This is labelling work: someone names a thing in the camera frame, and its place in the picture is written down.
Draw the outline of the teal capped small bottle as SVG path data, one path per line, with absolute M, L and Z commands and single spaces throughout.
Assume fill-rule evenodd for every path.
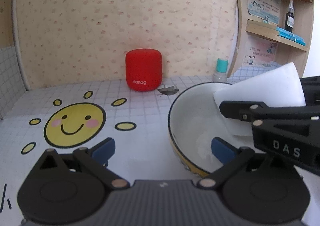
M 213 73 L 213 82 L 227 83 L 228 60 L 218 58 Z

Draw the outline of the dark dropper bottle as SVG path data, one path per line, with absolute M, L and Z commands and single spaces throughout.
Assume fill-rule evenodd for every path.
M 285 18 L 285 30 L 289 32 L 293 32 L 295 16 L 295 10 L 293 6 L 293 0 L 290 0 L 289 6 L 287 8 L 286 18 Z

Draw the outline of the white yellow ceramic bowl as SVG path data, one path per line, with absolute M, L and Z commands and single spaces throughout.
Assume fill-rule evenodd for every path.
M 252 136 L 233 136 L 227 129 L 214 100 L 214 93 L 229 87 L 227 83 L 201 83 L 181 92 L 168 115 L 170 143 L 184 168 L 197 177 L 205 177 L 222 167 L 212 154 L 211 142 L 220 137 L 232 146 L 250 147 L 257 153 Z

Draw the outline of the red cylindrical speaker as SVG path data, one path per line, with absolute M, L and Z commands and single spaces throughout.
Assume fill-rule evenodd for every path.
M 135 91 L 152 91 L 162 82 L 162 54 L 155 49 L 134 49 L 125 56 L 127 86 Z

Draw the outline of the wooden bookshelf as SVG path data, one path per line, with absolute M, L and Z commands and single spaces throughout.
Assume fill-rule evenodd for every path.
M 295 22 L 293 34 L 304 39 L 306 46 L 280 36 L 262 37 L 246 31 L 247 20 L 260 21 L 285 28 L 290 0 L 237 0 L 239 11 L 238 39 L 229 74 L 242 66 L 268 67 L 273 62 L 293 62 L 302 75 L 310 50 L 315 0 L 293 0 Z

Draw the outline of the tan book stack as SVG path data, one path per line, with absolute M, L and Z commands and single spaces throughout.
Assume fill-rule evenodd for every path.
M 267 24 L 260 21 L 247 20 L 246 31 L 262 37 L 274 37 L 279 36 L 277 26 L 273 24 Z

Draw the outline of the white sponge block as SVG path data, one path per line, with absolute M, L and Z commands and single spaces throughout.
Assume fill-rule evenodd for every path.
M 269 107 L 306 106 L 293 63 L 229 85 L 214 92 L 213 97 L 217 106 L 223 101 L 264 102 Z

